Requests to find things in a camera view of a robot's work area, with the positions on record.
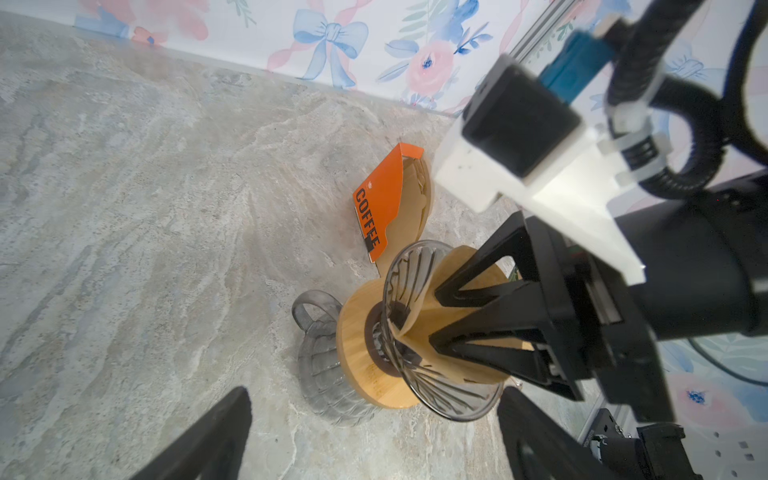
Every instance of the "gray marble countertop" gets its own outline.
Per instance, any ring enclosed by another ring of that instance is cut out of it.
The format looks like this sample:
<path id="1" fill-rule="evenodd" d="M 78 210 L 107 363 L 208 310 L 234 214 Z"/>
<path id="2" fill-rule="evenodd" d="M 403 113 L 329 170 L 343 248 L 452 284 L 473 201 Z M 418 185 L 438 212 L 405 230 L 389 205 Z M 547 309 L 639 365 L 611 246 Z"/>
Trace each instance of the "gray marble countertop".
<path id="1" fill-rule="evenodd" d="M 293 299 L 377 274 L 353 188 L 450 120 L 71 30 L 0 14 L 0 478 L 126 478 L 237 385 L 241 478 L 510 478 L 493 415 L 339 429 L 296 378 Z M 424 238 L 512 210 L 439 193 Z"/>

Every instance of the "thin wire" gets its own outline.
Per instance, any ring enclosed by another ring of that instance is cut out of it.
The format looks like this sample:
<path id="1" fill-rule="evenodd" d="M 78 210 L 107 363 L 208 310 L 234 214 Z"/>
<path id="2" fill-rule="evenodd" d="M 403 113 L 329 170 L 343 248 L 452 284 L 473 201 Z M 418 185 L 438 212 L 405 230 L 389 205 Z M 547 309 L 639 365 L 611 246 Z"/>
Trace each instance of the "thin wire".
<path id="1" fill-rule="evenodd" d="M 749 378 L 749 377 L 745 377 L 744 375 L 741 375 L 741 374 L 739 374 L 739 373 L 736 373 L 736 372 L 734 372 L 733 370 L 731 370 L 731 369 L 729 369 L 728 367 L 726 367 L 725 365 L 723 365 L 722 363 L 718 362 L 717 360 L 715 360 L 715 358 L 714 358 L 714 357 L 712 357 L 712 356 L 711 356 L 711 355 L 708 353 L 708 351 L 706 351 L 706 350 L 705 350 L 705 349 L 704 349 L 704 348 L 703 348 L 701 345 L 699 345 L 699 343 L 698 343 L 696 340 L 694 340 L 694 339 L 688 339 L 688 343 L 690 343 L 690 346 L 692 346 L 692 347 L 694 348 L 694 350 L 696 350 L 696 352 L 697 352 L 699 355 L 701 355 L 702 357 L 704 357 L 704 359 L 705 359 L 706 361 L 708 361 L 709 363 L 711 363 L 713 366 L 715 366 L 716 368 L 718 368 L 718 369 L 719 369 L 720 371 L 722 371 L 723 373 L 727 373 L 728 375 L 732 376 L 732 377 L 733 377 L 733 378 L 735 378 L 735 379 L 741 380 L 742 382 L 751 383 L 752 385 L 757 385 L 757 386 L 764 386 L 764 387 L 768 387 L 768 382 L 761 382 L 761 381 L 759 381 L 759 380 L 755 380 L 755 379 L 751 379 L 751 378 Z"/>

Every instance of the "orange box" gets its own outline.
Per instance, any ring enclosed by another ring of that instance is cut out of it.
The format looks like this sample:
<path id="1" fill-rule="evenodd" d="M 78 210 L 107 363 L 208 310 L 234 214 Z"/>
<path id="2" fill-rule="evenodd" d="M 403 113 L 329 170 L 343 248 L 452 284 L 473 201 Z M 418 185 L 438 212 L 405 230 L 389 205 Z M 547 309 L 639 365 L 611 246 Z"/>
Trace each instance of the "orange box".
<path id="1" fill-rule="evenodd" d="M 352 194 L 368 256 L 380 276 L 424 231 L 432 185 L 423 155 L 421 147 L 397 144 Z"/>

